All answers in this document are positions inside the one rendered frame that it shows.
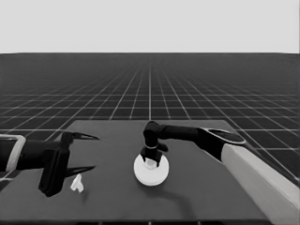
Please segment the large thick white disc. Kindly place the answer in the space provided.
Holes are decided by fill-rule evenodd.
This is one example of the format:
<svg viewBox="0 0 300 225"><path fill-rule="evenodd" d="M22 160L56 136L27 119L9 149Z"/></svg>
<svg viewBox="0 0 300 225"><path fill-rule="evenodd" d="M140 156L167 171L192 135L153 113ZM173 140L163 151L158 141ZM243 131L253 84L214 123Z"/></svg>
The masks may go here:
<svg viewBox="0 0 300 225"><path fill-rule="evenodd" d="M168 177L170 164L165 156L162 156L159 167L157 163L148 158L144 163L141 155L138 155L133 164L133 171L137 180L145 186L153 187L162 184Z"/></svg>

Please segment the small white T-shaped piece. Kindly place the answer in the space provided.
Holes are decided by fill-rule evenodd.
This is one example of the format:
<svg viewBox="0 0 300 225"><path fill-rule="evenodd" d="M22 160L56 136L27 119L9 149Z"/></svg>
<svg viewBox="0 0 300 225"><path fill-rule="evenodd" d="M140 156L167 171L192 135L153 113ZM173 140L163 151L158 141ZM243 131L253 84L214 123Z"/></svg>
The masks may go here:
<svg viewBox="0 0 300 225"><path fill-rule="evenodd" d="M82 183L82 176L81 176L80 174L78 174L78 175L74 178L74 180L73 180L73 182L72 182L70 188L71 188L73 191L78 190L80 193L82 193L82 192L84 191L84 186L83 186L83 183Z"/></svg>

